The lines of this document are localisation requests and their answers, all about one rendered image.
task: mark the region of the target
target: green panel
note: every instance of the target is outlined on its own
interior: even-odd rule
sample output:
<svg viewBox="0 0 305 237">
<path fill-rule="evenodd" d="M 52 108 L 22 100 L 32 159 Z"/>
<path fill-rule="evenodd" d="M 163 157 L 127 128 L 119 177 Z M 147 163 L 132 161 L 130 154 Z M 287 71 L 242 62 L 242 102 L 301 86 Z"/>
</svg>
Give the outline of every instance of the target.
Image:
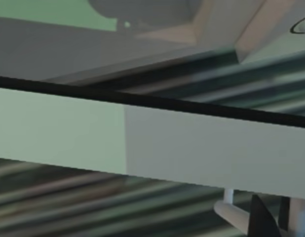
<svg viewBox="0 0 305 237">
<path fill-rule="evenodd" d="M 88 0 L 0 0 L 0 17 L 116 31 L 117 19 L 101 16 Z"/>
<path fill-rule="evenodd" d="M 0 89 L 0 158 L 125 174 L 124 107 Z"/>
</svg>

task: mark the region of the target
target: light green surface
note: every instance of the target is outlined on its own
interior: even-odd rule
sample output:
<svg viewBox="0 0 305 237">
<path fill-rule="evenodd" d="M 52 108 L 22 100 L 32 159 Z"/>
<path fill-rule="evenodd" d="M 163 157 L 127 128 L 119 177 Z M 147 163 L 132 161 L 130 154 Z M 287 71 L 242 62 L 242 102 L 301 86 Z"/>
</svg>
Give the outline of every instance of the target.
<svg viewBox="0 0 305 237">
<path fill-rule="evenodd" d="M 124 107 L 0 89 L 0 158 L 126 173 Z"/>
<path fill-rule="evenodd" d="M 0 0 L 0 17 L 116 31 L 114 18 L 96 12 L 88 0 Z"/>
</svg>

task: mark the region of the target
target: black ring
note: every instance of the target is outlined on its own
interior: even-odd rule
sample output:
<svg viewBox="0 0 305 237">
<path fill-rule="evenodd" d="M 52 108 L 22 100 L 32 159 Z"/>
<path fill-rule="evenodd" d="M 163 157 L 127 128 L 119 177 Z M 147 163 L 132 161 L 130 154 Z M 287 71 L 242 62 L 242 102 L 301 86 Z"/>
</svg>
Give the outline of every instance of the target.
<svg viewBox="0 0 305 237">
<path fill-rule="evenodd" d="M 295 23 L 294 26 L 291 27 L 290 33 L 296 34 L 296 35 L 303 35 L 303 34 L 305 34 L 304 32 L 297 32 L 297 31 L 295 31 L 295 28 L 296 28 L 301 22 L 303 22 L 304 20 L 305 20 L 305 17 L 304 17 L 302 20 L 300 20 L 300 21 L 298 21 L 297 23 Z"/>
</svg>

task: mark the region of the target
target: white cylindrical bar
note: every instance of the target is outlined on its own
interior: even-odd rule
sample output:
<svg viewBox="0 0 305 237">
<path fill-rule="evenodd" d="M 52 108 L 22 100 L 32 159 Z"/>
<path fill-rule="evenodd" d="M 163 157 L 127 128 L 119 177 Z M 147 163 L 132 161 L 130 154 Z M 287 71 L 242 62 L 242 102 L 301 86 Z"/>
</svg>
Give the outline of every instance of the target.
<svg viewBox="0 0 305 237">
<path fill-rule="evenodd" d="M 248 212 L 223 201 L 215 203 L 214 211 L 245 235 L 248 233 L 250 216 Z"/>
<path fill-rule="evenodd" d="M 289 212 L 289 237 L 305 237 L 305 200 L 291 198 Z"/>
<path fill-rule="evenodd" d="M 229 204 L 233 203 L 233 189 L 225 189 L 224 202 Z"/>
</svg>

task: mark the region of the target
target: black edge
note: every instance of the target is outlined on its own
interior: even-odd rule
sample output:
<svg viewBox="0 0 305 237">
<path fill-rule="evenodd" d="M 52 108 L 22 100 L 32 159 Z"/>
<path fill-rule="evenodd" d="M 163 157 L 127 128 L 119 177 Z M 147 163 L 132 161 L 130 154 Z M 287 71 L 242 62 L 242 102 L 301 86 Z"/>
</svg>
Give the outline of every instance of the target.
<svg viewBox="0 0 305 237">
<path fill-rule="evenodd" d="M 305 128 L 305 117 L 0 77 L 0 88 Z"/>
</svg>

